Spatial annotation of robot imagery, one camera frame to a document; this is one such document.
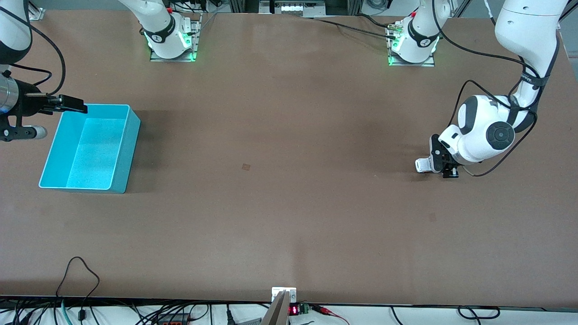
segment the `tabletop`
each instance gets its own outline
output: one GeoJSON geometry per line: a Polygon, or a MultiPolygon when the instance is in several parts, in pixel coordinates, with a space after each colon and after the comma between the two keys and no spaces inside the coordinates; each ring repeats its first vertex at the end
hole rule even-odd
{"type": "MultiPolygon", "coordinates": [[[[102,279],[95,296],[266,301],[294,286],[317,302],[578,307],[578,94],[563,51],[524,143],[485,177],[444,180],[414,160],[461,84],[507,93],[520,66],[441,41],[436,67],[389,67],[383,38],[285,15],[219,14],[188,64],[149,62],[130,12],[35,25],[65,56],[60,93],[129,104],[142,125],[123,195],[38,188],[57,115],[25,119],[46,139],[0,146],[0,294],[52,295],[78,255],[102,279]]],[[[445,30],[513,56],[489,20],[445,30]]],[[[55,87],[44,40],[20,63],[55,87]]],[[[80,264],[69,276],[63,295],[94,285],[80,264]]]]}

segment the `teal storage box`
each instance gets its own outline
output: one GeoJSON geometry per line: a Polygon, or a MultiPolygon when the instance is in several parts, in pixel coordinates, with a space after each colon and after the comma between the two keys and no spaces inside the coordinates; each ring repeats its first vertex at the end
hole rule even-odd
{"type": "Polygon", "coordinates": [[[87,104],[64,112],[38,186],[81,193],[127,189],[140,120],[128,105],[87,104]]]}

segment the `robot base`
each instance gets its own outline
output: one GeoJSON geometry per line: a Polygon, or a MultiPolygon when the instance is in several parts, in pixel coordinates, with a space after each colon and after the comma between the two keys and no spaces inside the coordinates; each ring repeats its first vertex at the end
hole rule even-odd
{"type": "MultiPolygon", "coordinates": [[[[402,22],[401,21],[396,21],[395,22],[395,26],[400,26],[401,27],[402,22]]],[[[386,35],[392,35],[395,36],[396,39],[387,39],[387,61],[389,65],[392,66],[414,66],[414,67],[435,67],[435,62],[434,62],[434,54],[430,54],[429,57],[427,58],[427,60],[425,60],[424,62],[420,62],[420,63],[411,63],[411,62],[407,62],[404,59],[402,59],[399,54],[397,54],[396,52],[392,51],[391,49],[394,47],[399,46],[399,40],[401,38],[401,34],[402,31],[395,29],[395,30],[390,30],[388,28],[385,28],[386,30],[386,35]]]]}
{"type": "Polygon", "coordinates": [[[186,44],[191,44],[183,54],[176,58],[161,58],[153,50],[150,50],[150,61],[151,62],[195,62],[197,60],[197,51],[199,49],[199,38],[201,30],[201,22],[198,20],[189,20],[190,25],[185,26],[185,31],[192,33],[191,36],[184,36],[183,42],[186,44]]]}

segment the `metal mounting plate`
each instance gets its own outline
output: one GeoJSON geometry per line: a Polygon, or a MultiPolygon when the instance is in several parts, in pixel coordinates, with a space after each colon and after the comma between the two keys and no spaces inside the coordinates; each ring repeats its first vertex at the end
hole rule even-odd
{"type": "Polygon", "coordinates": [[[191,36],[186,34],[183,35],[183,41],[192,44],[183,54],[176,58],[161,58],[156,55],[154,51],[150,51],[150,61],[151,62],[195,62],[197,60],[197,51],[199,49],[199,38],[201,30],[201,22],[199,20],[185,19],[186,24],[184,27],[185,33],[192,32],[191,36]]]}
{"type": "Polygon", "coordinates": [[[28,19],[30,21],[38,21],[44,18],[46,9],[35,6],[32,2],[28,3],[28,19]]]}
{"type": "Polygon", "coordinates": [[[271,288],[271,301],[275,300],[279,291],[289,291],[291,294],[291,303],[297,302],[297,288],[291,287],[272,287],[271,288]]]}

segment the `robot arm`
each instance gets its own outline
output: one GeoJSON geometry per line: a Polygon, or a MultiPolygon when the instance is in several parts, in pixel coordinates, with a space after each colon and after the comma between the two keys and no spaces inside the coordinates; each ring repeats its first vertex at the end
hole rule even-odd
{"type": "Polygon", "coordinates": [[[46,129],[22,125],[23,117],[66,110],[86,113],[87,107],[82,99],[43,93],[35,84],[11,77],[9,65],[20,61],[32,45],[28,0],[1,0],[0,6],[0,141],[42,139],[46,129]],[[9,116],[16,117],[16,125],[10,125],[9,116]]]}
{"type": "Polygon", "coordinates": [[[560,48],[556,29],[565,0],[506,0],[498,17],[498,42],[523,58],[521,82],[510,97],[471,96],[460,106],[458,125],[431,136],[430,156],[416,160],[418,172],[458,177],[457,167],[497,156],[514,142],[515,134],[536,118],[538,101],[560,48]]]}
{"type": "MultiPolygon", "coordinates": [[[[0,5],[28,22],[28,0],[5,0],[0,2],[0,5]]],[[[31,46],[30,27],[21,24],[7,13],[0,12],[0,64],[14,64],[22,60],[31,46]]]]}
{"type": "MultiPolygon", "coordinates": [[[[169,13],[162,0],[119,1],[138,18],[149,46],[159,57],[175,58],[191,47],[184,37],[190,32],[190,19],[169,13]]],[[[23,117],[66,110],[86,113],[87,107],[82,99],[46,94],[35,84],[11,77],[8,66],[24,58],[32,45],[28,0],[0,0],[0,6],[10,13],[0,11],[0,140],[42,139],[46,129],[22,125],[23,117]],[[16,125],[10,125],[9,116],[16,116],[16,125]]]]}
{"type": "Polygon", "coordinates": [[[169,13],[162,0],[118,0],[135,14],[144,29],[149,47],[161,58],[171,59],[183,54],[192,45],[186,42],[191,19],[169,13]]]}
{"type": "MultiPolygon", "coordinates": [[[[435,50],[439,30],[434,22],[432,6],[432,0],[420,0],[420,6],[414,13],[395,23],[402,28],[398,41],[391,50],[401,59],[410,63],[421,63],[435,50]]],[[[438,0],[435,6],[438,23],[442,27],[450,16],[449,0],[438,0]]]]}

